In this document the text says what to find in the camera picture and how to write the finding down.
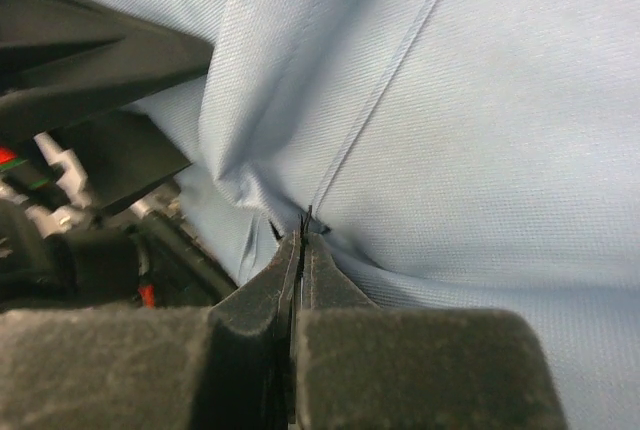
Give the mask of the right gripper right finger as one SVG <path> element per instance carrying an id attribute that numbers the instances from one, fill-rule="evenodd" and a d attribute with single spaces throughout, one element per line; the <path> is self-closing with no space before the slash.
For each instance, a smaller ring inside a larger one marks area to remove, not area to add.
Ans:
<path id="1" fill-rule="evenodd" d="M 383 309 L 309 235 L 296 334 L 303 429 L 564 429 L 540 342 L 495 309 Z"/>

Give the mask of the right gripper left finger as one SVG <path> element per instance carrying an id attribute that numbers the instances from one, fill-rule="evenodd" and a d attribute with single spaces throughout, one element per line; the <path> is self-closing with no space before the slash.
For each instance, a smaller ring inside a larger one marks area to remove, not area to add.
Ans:
<path id="1" fill-rule="evenodd" d="M 284 279 L 301 239 L 218 305 L 13 310 L 1 318 L 5 429 L 284 429 Z"/>

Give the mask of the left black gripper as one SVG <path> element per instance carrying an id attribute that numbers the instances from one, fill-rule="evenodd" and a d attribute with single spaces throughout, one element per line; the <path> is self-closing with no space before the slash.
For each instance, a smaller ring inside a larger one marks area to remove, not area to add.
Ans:
<path id="1" fill-rule="evenodd" d="M 91 0 L 1 0 L 3 309 L 212 306 L 234 291 L 183 216 L 188 159 L 149 118 L 45 133 L 195 79 L 212 53 Z"/>

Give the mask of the blue fabric backpack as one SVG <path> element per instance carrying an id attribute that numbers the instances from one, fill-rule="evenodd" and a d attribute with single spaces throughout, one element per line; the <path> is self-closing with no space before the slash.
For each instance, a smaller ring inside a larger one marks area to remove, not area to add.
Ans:
<path id="1" fill-rule="evenodd" d="M 311 213 L 391 306 L 520 313 L 574 429 L 639 425 L 639 0 L 97 0 L 215 46 L 139 108 L 238 283 Z"/>

